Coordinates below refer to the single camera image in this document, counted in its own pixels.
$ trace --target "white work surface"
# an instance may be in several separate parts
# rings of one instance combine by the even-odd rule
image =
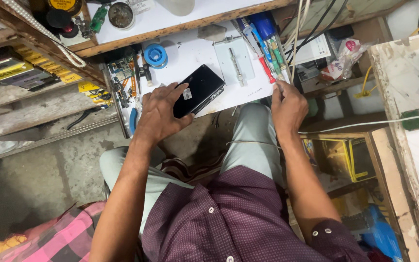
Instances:
[[[218,25],[227,28],[226,36],[232,35],[235,37],[240,35],[230,21],[225,21]],[[213,41],[198,39],[197,33],[198,28],[160,37],[159,42],[152,40],[143,43],[143,47],[156,42],[162,45],[166,49],[169,62],[163,69],[150,68],[153,86],[148,87],[146,78],[140,78],[140,100],[142,100],[143,94],[152,92],[155,88],[159,87],[161,83],[169,85],[172,82],[181,82],[202,64],[206,64],[223,79],[223,73],[219,67]],[[251,59],[253,71],[255,72],[255,78],[248,80],[244,87],[241,87],[238,83],[230,86],[225,85],[224,92],[204,107],[195,117],[204,116],[272,95],[273,84],[269,83],[269,78],[261,63],[258,59],[254,60],[251,50],[248,51],[248,54]],[[139,59],[138,62],[139,65],[142,66],[142,60]],[[282,73],[284,78],[288,79],[285,70],[283,70]],[[131,81],[128,82],[126,91],[130,86]],[[131,102],[128,108],[122,109],[124,124],[130,135],[129,116],[134,107],[135,103]]]
[[[166,27],[176,26],[182,23],[199,20],[212,15],[229,12],[232,10],[246,8],[253,5],[270,2],[271,0],[243,0],[243,1],[226,1],[226,0],[195,0],[195,7],[193,11],[186,16],[173,15],[158,2],[155,1],[155,8],[148,10],[136,16],[135,25],[127,31],[116,29],[111,25],[106,15],[104,24],[99,33],[96,34],[98,44],[124,39],[134,35],[148,33],[151,31],[163,29]],[[101,4],[87,3],[90,14],[92,16]]]
[[[419,109],[419,35],[375,45],[370,54],[388,117],[399,119],[402,112]],[[419,209],[419,130],[406,131],[400,123],[391,127]]]

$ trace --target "concrete floor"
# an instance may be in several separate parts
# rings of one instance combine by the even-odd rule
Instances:
[[[227,149],[239,110],[217,113],[163,142],[165,151],[188,165],[217,157]],[[104,199],[98,160],[103,152],[127,146],[119,123],[99,127],[66,139],[0,159],[0,240],[61,215],[74,203]]]

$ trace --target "white plastic container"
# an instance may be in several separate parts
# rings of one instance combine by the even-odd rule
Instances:
[[[185,16],[192,12],[195,0],[156,0],[169,12],[178,16]]]

